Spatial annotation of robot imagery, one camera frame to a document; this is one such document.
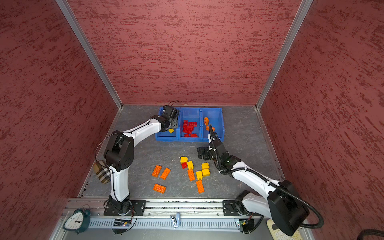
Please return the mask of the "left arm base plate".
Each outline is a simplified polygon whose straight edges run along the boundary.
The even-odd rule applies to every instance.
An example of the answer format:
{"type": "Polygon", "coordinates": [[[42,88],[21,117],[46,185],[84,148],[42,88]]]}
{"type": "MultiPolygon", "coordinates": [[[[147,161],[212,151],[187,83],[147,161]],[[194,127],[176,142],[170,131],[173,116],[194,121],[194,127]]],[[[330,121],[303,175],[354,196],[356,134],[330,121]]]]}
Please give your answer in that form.
{"type": "Polygon", "coordinates": [[[142,216],[146,208],[145,200],[125,200],[116,202],[114,199],[107,200],[104,210],[104,216],[142,216]]]}

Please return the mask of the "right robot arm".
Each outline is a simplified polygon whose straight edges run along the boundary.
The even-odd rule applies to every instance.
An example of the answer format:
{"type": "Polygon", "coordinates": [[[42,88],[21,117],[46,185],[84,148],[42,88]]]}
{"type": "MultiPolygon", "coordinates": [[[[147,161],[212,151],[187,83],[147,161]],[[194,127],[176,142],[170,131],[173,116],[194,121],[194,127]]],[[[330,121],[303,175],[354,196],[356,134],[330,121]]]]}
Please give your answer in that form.
{"type": "Polygon", "coordinates": [[[208,147],[198,148],[199,159],[212,160],[220,174],[229,175],[257,192],[254,195],[244,191],[238,196],[241,202],[240,214],[257,213],[268,217],[288,236],[292,236],[300,227],[323,227],[323,216],[300,197],[291,182],[270,179],[250,168],[238,157],[230,155],[217,133],[210,131],[208,140],[208,147]]]}

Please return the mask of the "blue three-compartment bin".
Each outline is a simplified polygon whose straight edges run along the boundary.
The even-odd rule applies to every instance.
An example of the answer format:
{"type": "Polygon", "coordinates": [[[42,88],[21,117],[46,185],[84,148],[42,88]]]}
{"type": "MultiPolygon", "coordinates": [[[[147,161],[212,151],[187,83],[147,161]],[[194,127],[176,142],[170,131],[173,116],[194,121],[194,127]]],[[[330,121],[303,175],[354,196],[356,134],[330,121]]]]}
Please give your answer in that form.
{"type": "Polygon", "coordinates": [[[155,138],[160,142],[208,142],[209,125],[221,141],[225,138],[223,110],[221,108],[182,108],[178,116],[178,127],[159,132],[155,138]]]}

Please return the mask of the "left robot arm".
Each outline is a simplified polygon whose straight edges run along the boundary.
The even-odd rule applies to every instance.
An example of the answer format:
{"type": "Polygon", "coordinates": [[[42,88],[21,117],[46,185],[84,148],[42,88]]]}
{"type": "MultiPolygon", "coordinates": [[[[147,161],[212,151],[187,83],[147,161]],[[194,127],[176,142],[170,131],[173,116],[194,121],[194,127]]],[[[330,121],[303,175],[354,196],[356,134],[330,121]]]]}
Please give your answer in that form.
{"type": "Polygon", "coordinates": [[[163,106],[161,115],[153,115],[146,122],[127,131],[114,131],[104,151],[106,168],[111,175],[111,193],[107,207],[117,215],[132,214],[128,187],[129,167],[134,161],[135,146],[151,135],[178,128],[180,111],[170,105],[163,106]]]}

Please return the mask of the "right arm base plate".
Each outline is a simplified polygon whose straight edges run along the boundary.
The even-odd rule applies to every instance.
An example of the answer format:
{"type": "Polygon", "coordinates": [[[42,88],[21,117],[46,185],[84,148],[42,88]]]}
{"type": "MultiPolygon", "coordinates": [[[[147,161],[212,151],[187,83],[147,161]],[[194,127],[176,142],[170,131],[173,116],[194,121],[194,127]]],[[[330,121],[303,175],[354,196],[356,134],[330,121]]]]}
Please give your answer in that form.
{"type": "Polygon", "coordinates": [[[223,213],[226,217],[234,216],[248,216],[249,211],[246,210],[243,203],[237,200],[224,200],[223,204],[223,213]]]}

